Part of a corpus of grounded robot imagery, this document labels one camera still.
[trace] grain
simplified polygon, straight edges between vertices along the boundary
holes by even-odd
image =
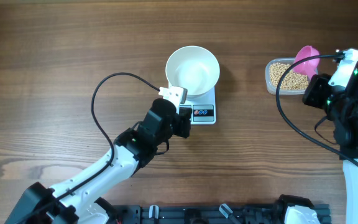
[[[290,64],[284,63],[273,63],[269,67],[270,81],[274,87],[277,87],[278,81],[289,68]],[[306,75],[293,72],[291,70],[284,78],[283,83],[281,84],[281,89],[283,90],[305,90],[309,85],[309,80]]]

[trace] pink cup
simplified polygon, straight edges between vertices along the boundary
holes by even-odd
[[[316,55],[319,55],[319,52],[316,49],[314,49],[312,46],[304,46],[296,55],[295,62]],[[296,73],[307,75],[309,79],[311,79],[311,77],[316,74],[315,70],[319,62],[319,58],[303,62],[293,68],[293,71]]]

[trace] wood grain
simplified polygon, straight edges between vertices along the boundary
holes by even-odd
[[[108,149],[90,113],[106,75],[132,72],[166,86],[165,62],[185,45],[221,65],[213,126],[193,126],[170,151],[106,195],[112,204],[272,203],[280,194],[329,203],[344,223],[338,156],[292,131],[265,86],[264,68],[304,45],[358,49],[358,2],[139,1],[0,5],[0,223],[35,181],[51,185]],[[319,70],[335,66],[321,61]],[[144,118],[156,92],[129,77],[99,91],[96,115],[114,139]],[[288,117],[317,138],[323,112],[282,97]],[[332,124],[321,133],[332,136]]]

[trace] wooden table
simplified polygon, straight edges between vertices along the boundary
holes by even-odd
[[[90,102],[110,73],[132,72],[166,86],[172,52],[199,45],[221,65],[217,123],[111,189],[112,204],[272,203],[280,194],[329,203],[344,223],[346,188],[338,156],[303,139],[279,115],[264,69],[304,45],[321,53],[358,49],[357,1],[132,1],[0,6],[0,223],[22,192],[67,179],[108,150]],[[320,71],[335,64],[322,60]],[[96,115],[114,139],[158,97],[130,77],[99,91]],[[317,138],[323,111],[284,96],[288,117]],[[321,133],[332,138],[333,125]]]

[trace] cable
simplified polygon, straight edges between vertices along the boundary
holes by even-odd
[[[66,191],[64,194],[62,194],[61,196],[57,197],[55,200],[53,200],[52,202],[44,205],[43,207],[41,208],[38,208],[36,210],[34,210],[33,212],[25,215],[24,217],[22,217],[19,221],[15,222],[15,224],[19,224],[19,223],[22,223],[22,222],[25,222],[27,221],[29,218],[33,217],[34,215],[40,213],[42,210],[45,210],[47,208],[50,208],[52,205],[54,205],[54,203],[60,201],[61,199],[69,196],[70,194],[72,194],[74,191],[78,190],[80,187],[84,186],[85,184],[87,184],[89,181],[93,180],[95,177],[97,177],[99,174],[101,174],[103,171],[105,171],[109,166],[111,166],[112,164],[112,161],[114,159],[114,145],[112,144],[112,141],[110,139],[110,137],[107,135],[107,133],[103,130],[103,128],[100,126],[99,124],[99,121],[98,119],[96,119],[96,116],[94,114],[94,99],[96,98],[96,94],[100,88],[100,86],[106,81],[108,80],[109,78],[111,77],[115,77],[115,76],[118,76],[118,75],[127,75],[127,76],[130,76],[130,77],[134,77],[134,78],[137,78],[138,80],[144,82],[146,85],[148,85],[149,87],[153,88],[154,90],[157,90],[157,91],[160,91],[159,88],[153,86],[151,83],[149,83],[148,81],[144,80],[143,78],[141,77],[138,77],[137,75],[134,75],[132,73],[127,73],[127,72],[118,72],[118,73],[114,73],[114,74],[111,74],[109,76],[107,76],[106,78],[102,79],[100,81],[100,83],[98,84],[98,86],[95,88],[94,92],[93,92],[93,96],[92,96],[92,101],[91,101],[91,114],[92,114],[92,118],[93,118],[93,121],[95,122],[95,124],[97,125],[97,127],[99,128],[99,130],[102,132],[103,136],[107,139],[107,142],[109,142],[109,145],[110,145],[110,150],[111,150],[111,157],[110,157],[110,160],[108,163],[106,163],[106,165],[100,169],[99,171],[97,171],[95,174],[93,174],[91,177],[89,177],[88,179],[82,181],[80,184],[76,185],[75,187],[73,187],[72,189]]]
[[[329,142],[330,144],[337,144],[337,143],[333,143],[333,142],[331,142],[330,140],[324,138],[324,137],[317,131],[318,126],[320,126],[320,124],[323,124],[324,121],[326,121],[326,120],[327,120],[327,116],[324,116],[323,118],[321,118],[321,119],[317,122],[317,124],[314,126],[314,131],[316,132],[316,134],[318,134],[318,136],[320,136],[322,139],[324,139],[325,141]]]
[[[295,62],[293,65],[291,65],[284,73],[283,75],[281,76],[280,80],[278,81],[278,84],[277,84],[277,88],[276,88],[276,103],[277,103],[277,109],[278,109],[278,112],[280,112],[280,115],[283,117],[284,121],[292,128],[294,129],[298,134],[300,134],[301,136],[303,136],[304,138],[306,138],[307,140],[327,149],[328,151],[330,152],[333,152],[337,155],[339,155],[340,157],[342,157],[343,159],[346,159],[348,160],[349,162],[353,163],[355,166],[358,167],[358,162],[352,158],[350,158],[349,156],[341,153],[340,151],[334,149],[333,147],[330,147],[330,146],[327,146],[326,144],[310,137],[309,135],[307,135],[306,133],[304,133],[303,131],[301,131],[299,128],[297,128],[288,118],[287,116],[285,116],[284,114],[284,111],[281,107],[281,104],[280,104],[280,87],[281,87],[281,84],[283,83],[284,81],[284,78],[285,76],[294,68],[296,67],[297,65],[303,63],[303,62],[306,62],[306,61],[309,61],[309,60],[312,60],[312,59],[316,59],[316,58],[343,58],[343,54],[336,54],[336,55],[316,55],[316,56],[312,56],[312,57],[307,57],[307,58],[304,58],[298,62]]]

